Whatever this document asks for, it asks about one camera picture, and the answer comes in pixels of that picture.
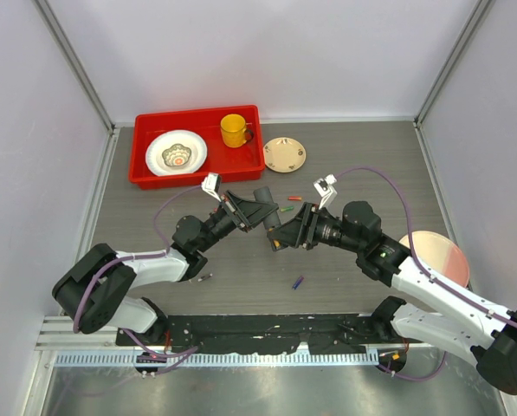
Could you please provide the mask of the black remote control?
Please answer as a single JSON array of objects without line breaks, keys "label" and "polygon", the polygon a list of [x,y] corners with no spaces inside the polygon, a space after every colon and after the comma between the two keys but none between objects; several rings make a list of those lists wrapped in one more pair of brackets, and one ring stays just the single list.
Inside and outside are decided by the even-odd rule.
[{"label": "black remote control", "polygon": [[272,193],[268,186],[258,188],[253,191],[255,201],[264,204],[268,209],[268,215],[263,219],[263,225],[266,230],[273,229],[281,224],[278,214],[279,206],[274,201]]}]

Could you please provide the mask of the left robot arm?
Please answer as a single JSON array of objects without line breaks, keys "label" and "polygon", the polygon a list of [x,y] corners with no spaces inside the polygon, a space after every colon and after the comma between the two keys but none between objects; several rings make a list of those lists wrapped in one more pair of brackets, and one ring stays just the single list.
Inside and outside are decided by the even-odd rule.
[{"label": "left robot arm", "polygon": [[150,299],[133,299],[131,289],[154,283],[181,283],[197,276],[207,263],[205,251],[232,231],[279,225],[278,204],[268,187],[252,199],[226,191],[206,220],[180,218],[168,248],[127,253],[96,244],[54,286],[52,296],[85,335],[112,326],[136,335],[145,345],[159,344],[169,328],[165,313]]}]

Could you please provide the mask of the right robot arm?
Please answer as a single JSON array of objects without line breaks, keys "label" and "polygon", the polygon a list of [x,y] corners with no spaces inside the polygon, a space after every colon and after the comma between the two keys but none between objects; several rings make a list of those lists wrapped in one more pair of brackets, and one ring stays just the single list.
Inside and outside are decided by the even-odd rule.
[{"label": "right robot arm", "polygon": [[346,204],[339,218],[306,203],[294,218],[268,228],[267,235],[280,246],[311,250],[326,244],[355,253],[366,276],[432,309],[386,299],[372,320],[377,339],[390,342],[400,336],[429,343],[472,365],[491,386],[517,395],[517,309],[478,296],[433,270],[410,247],[382,232],[381,219],[367,202]]}]

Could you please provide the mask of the beige floral saucer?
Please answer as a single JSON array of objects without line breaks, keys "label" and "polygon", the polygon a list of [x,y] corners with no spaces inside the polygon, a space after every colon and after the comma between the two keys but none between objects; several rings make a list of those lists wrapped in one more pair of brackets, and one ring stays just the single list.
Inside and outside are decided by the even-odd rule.
[{"label": "beige floral saucer", "polygon": [[305,147],[298,141],[288,137],[270,140],[263,147],[265,165],[278,173],[290,173],[300,169],[307,158]]}]

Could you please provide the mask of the yellow mug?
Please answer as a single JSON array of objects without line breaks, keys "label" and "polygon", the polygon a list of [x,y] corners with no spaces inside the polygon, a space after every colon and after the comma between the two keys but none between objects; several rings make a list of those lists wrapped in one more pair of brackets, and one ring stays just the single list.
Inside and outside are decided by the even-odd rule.
[{"label": "yellow mug", "polygon": [[220,121],[221,135],[225,146],[238,148],[254,139],[246,120],[240,114],[227,114]]}]

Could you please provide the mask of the white paper plate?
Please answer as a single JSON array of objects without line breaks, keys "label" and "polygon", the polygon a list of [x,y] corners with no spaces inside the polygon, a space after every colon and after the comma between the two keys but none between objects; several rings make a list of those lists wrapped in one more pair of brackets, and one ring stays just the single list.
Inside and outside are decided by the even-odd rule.
[{"label": "white paper plate", "polygon": [[173,176],[198,171],[207,156],[208,147],[200,135],[189,130],[173,130],[151,142],[145,152],[145,162],[152,174]]}]

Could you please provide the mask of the red plastic tray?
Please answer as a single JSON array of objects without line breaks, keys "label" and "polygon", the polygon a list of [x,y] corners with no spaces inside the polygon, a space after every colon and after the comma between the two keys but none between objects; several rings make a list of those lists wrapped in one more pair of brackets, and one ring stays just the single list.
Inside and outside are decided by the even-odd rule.
[{"label": "red plastic tray", "polygon": [[[228,114],[241,115],[254,134],[250,142],[239,148],[229,148],[223,143],[220,121]],[[194,173],[153,174],[145,162],[148,146],[160,134],[179,129],[202,137],[208,149],[204,164]],[[259,110],[255,105],[140,114],[135,118],[128,178],[143,190],[197,185],[209,172],[219,174],[224,182],[256,180],[264,169],[262,131]]]}]

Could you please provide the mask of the pink rimmed plate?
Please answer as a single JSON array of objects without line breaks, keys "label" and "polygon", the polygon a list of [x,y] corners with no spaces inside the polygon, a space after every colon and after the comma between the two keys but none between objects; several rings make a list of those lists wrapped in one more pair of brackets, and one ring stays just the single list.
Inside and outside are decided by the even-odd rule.
[{"label": "pink rimmed plate", "polygon": [[413,231],[412,240],[425,269],[436,271],[463,288],[469,286],[469,263],[455,243],[433,231]]}]

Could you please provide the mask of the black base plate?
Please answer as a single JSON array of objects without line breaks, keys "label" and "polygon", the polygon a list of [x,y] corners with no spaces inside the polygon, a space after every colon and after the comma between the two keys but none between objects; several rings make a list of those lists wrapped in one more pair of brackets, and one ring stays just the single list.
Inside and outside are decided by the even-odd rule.
[{"label": "black base plate", "polygon": [[400,344],[403,337],[369,315],[168,315],[135,335],[147,347],[173,353],[293,354],[305,342],[311,354],[364,352],[367,344]]}]

